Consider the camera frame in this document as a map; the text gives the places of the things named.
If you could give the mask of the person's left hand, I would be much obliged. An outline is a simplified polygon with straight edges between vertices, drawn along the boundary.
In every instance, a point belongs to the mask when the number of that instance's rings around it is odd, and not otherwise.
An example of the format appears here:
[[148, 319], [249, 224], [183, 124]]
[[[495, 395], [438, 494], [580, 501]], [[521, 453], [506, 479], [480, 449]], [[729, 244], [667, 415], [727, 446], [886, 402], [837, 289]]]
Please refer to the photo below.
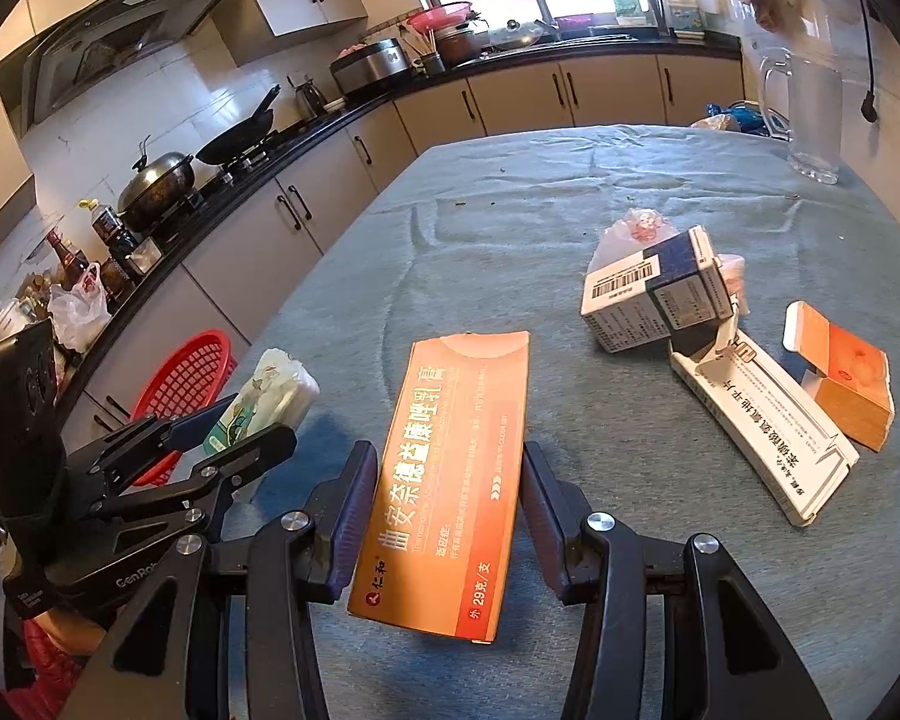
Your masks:
[[91, 656], [107, 635], [97, 622], [61, 608], [44, 611], [34, 622], [58, 650], [71, 656]]

